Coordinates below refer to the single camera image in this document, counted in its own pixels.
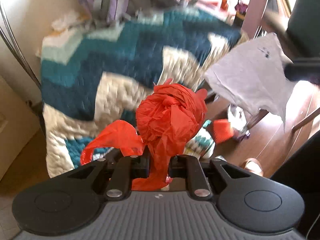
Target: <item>red plastic bag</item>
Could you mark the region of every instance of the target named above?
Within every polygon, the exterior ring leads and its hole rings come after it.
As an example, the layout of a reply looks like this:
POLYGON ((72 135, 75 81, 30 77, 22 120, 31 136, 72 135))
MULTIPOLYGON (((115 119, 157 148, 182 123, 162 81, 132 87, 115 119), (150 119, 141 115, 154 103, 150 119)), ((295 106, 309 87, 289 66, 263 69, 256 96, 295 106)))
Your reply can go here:
POLYGON ((155 86, 154 93, 137 108, 137 127, 141 137, 130 124, 115 121, 83 150, 81 164, 91 161, 96 147, 120 148, 127 156, 141 155, 147 144, 152 156, 150 175, 147 179, 134 179, 132 190, 151 191, 167 186, 170 158, 183 153, 186 143, 201 128, 207 112, 205 89, 194 93, 180 84, 170 85, 171 80, 155 86))
POLYGON ((80 164, 91 162, 94 149, 104 147, 118 148, 124 156, 129 156, 142 155, 145 144, 131 124, 116 120, 84 148, 80 155, 80 164))

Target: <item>crumpled red plastic ball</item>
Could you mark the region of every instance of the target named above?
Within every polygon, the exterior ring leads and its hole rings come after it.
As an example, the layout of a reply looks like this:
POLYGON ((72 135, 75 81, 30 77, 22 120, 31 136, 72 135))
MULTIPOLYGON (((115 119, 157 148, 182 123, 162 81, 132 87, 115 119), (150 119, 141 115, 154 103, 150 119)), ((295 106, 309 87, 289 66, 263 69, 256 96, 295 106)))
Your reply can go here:
POLYGON ((150 176, 135 179, 133 190, 156 190, 168 185, 170 158, 183 154, 186 143, 201 128, 207 108, 205 89, 194 93, 180 84, 154 87, 154 93, 141 102, 137 111, 137 127, 152 155, 150 176))

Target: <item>black round pad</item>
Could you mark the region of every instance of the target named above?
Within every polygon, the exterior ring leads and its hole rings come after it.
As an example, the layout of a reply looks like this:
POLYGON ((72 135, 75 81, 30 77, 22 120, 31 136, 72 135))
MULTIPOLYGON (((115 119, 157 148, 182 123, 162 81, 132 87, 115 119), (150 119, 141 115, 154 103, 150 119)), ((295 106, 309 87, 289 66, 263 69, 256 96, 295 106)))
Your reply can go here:
POLYGON ((275 233, 299 222, 304 203, 292 188, 257 175, 230 179, 217 208, 232 224, 251 232, 275 233))
POLYGON ((53 180, 18 194, 12 213, 23 230, 56 236, 93 221, 100 206, 98 195, 80 179, 53 180))
POLYGON ((244 202, 253 210, 270 212, 281 206, 282 199, 272 191, 255 190, 245 195, 244 202))

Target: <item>chair leg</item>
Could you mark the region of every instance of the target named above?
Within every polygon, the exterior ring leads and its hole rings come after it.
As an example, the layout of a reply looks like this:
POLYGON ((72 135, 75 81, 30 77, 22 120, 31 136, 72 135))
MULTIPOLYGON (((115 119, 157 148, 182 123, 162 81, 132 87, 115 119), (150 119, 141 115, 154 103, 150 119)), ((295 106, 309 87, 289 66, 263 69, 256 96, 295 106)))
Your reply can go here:
POLYGON ((320 115, 320 107, 314 110, 311 114, 309 114, 305 119, 301 120, 298 124, 292 127, 292 132, 295 133, 301 127, 305 126, 307 123, 311 122, 315 119, 318 115, 320 115))
POLYGON ((264 118, 269 112, 267 110, 264 109, 260 109, 259 113, 254 115, 253 117, 251 117, 251 119, 249 120, 249 122, 247 122, 247 128, 251 129, 252 127, 254 127, 258 122, 260 122, 262 120, 262 118, 264 118))

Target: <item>gray ribbed surface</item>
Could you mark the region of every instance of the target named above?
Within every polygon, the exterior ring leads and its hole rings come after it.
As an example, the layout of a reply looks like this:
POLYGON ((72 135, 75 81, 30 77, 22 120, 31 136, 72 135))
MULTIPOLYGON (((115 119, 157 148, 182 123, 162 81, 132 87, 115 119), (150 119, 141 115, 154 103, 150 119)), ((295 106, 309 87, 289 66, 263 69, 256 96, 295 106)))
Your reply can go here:
POLYGON ((303 239, 294 231, 281 235, 252 235, 220 218, 209 202, 186 192, 132 192, 122 202, 109 202, 86 228, 65 236, 36 236, 23 231, 15 240, 209 240, 303 239))

